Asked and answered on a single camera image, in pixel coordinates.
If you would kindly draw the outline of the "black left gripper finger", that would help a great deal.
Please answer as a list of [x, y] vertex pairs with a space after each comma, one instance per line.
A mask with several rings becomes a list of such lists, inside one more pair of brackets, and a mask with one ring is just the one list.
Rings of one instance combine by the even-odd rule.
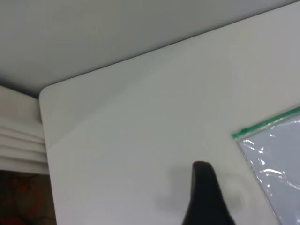
[[234, 225], [212, 165], [196, 161], [192, 165], [191, 197], [184, 225]]

